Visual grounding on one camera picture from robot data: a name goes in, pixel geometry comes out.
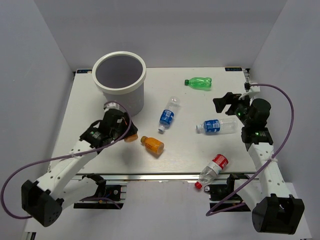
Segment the clear bottle red label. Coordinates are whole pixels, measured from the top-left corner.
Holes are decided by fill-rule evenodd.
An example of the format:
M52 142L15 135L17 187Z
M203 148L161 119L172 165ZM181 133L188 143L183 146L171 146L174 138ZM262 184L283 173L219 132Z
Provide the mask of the clear bottle red label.
M229 161L223 154L217 154L202 170L198 180L194 184L197 190L212 183L221 171L228 165Z

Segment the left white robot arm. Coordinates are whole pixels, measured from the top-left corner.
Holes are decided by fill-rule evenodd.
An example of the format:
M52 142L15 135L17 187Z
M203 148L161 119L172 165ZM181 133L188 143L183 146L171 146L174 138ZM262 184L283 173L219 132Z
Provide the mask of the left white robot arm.
M22 208L42 226L52 225L62 211L82 200L106 200L106 180L89 173L74 185L72 178L89 161L112 144L125 140L134 141L138 129L129 114L116 108L106 109L103 119L93 122L80 135L70 150L70 157L63 157L50 171L35 181L27 180L21 187Z

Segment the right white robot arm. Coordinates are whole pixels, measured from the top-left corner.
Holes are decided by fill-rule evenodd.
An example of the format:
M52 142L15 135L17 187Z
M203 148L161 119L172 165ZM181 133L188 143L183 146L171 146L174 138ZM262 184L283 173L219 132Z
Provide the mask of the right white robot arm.
M273 140L266 127L270 103L232 92L214 98L213 103L217 113L229 106L226 115L236 116L243 124L241 139L254 163L254 177L259 178L261 187L257 189L249 180L236 178L225 187L226 195L233 200L242 198L251 210L252 224L257 232L295 234L305 205L287 188L278 166Z

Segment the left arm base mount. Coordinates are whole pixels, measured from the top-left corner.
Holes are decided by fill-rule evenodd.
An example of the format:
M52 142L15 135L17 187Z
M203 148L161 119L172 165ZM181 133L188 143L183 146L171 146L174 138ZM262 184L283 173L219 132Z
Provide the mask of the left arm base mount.
M88 196L73 204L74 209L121 210L126 199L127 186L118 183L107 183L102 176L90 173L81 177L93 180L97 187L94 195Z

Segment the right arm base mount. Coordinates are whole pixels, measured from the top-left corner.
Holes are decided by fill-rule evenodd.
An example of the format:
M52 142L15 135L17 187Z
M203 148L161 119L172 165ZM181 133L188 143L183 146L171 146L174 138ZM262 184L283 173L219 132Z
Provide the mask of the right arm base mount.
M226 179L226 183L223 183L223 184L213 183L213 184L206 185L204 187L204 192L206 194L209 194L210 208L214 207L219 201L221 201L223 198L228 196L233 191L235 180L248 180L248 179L249 179L249 176L244 173L239 173L239 174L232 173ZM242 198L238 194L235 194L232 197L230 197L227 201L225 201L222 205L220 205L216 210L219 211L225 208L234 207L242 203L243 203Z

